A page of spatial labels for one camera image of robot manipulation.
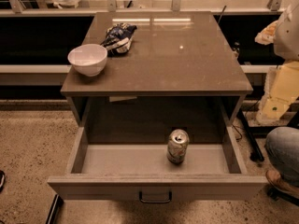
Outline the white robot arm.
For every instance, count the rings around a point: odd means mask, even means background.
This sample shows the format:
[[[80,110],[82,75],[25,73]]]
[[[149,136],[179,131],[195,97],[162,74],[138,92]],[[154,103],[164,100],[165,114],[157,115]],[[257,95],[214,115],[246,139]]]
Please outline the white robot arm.
[[[270,124],[299,97],[299,0],[293,0],[276,21],[256,35],[255,41],[272,44],[274,53],[284,59],[282,65],[268,70],[256,115],[259,123]]]

